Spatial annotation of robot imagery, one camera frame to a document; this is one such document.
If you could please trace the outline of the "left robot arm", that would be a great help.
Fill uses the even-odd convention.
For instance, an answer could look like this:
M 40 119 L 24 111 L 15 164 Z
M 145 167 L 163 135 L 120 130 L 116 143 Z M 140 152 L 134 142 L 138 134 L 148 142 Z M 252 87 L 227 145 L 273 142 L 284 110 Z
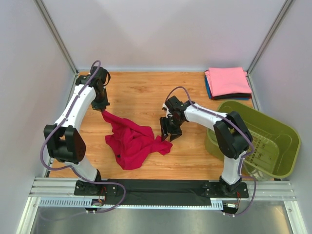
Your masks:
M 79 131 L 89 107 L 102 113 L 110 105 L 106 91 L 110 79 L 109 72 L 101 66 L 93 66 L 88 75 L 80 75 L 61 116 L 43 130 L 43 146 L 49 157 L 64 163 L 65 168 L 78 174 L 75 195 L 104 195 L 100 172 L 86 158 L 86 144 Z

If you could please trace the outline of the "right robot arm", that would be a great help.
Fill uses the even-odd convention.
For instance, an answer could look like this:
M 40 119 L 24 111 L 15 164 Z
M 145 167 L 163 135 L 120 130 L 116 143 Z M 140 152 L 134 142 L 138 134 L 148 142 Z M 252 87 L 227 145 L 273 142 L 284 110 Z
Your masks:
M 170 142 L 182 136 L 181 125 L 194 122 L 215 133 L 218 147 L 224 155 L 223 172 L 219 182 L 208 191 L 222 197 L 235 195 L 242 181 L 243 158 L 252 147 L 253 137 L 238 112 L 229 114 L 215 112 L 201 107 L 195 102 L 180 101 L 176 96 L 168 98 L 162 105 L 166 112 L 161 117 L 161 140 Z

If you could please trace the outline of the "crimson red t shirt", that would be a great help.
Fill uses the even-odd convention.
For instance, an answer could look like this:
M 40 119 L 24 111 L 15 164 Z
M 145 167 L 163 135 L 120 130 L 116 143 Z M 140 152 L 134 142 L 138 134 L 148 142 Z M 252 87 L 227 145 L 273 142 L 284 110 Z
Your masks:
M 151 127 L 138 125 L 107 111 L 102 112 L 102 116 L 105 122 L 111 124 L 113 132 L 105 136 L 105 142 L 113 150 L 122 169 L 140 168 L 151 153 L 166 155 L 171 151 L 172 143 L 155 136 Z

